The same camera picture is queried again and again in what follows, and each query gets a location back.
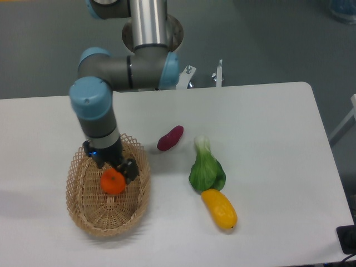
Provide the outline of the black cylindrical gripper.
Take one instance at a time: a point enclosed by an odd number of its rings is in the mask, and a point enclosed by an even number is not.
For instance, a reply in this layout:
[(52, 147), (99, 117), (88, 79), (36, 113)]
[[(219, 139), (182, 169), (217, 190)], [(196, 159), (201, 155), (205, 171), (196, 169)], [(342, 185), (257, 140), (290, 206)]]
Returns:
[(119, 137), (111, 146), (99, 149), (92, 146), (92, 141), (86, 140), (82, 144), (87, 157), (91, 158), (98, 169), (109, 164), (117, 172), (123, 175), (126, 185), (133, 182), (139, 175), (139, 167), (135, 159), (124, 159), (123, 146)]

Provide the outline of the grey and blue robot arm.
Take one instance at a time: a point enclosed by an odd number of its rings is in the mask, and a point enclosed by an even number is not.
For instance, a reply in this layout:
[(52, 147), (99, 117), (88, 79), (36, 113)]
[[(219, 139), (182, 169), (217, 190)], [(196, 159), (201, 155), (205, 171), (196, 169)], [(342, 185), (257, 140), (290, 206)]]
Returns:
[(167, 89), (179, 81), (179, 60), (169, 51), (165, 1), (87, 1), (93, 17), (132, 21), (133, 54), (113, 57), (99, 47), (85, 50), (78, 64), (78, 78), (70, 87), (71, 106), (85, 135), (83, 148), (98, 168), (111, 165), (129, 184), (139, 175), (134, 159), (123, 157), (115, 119), (115, 91)]

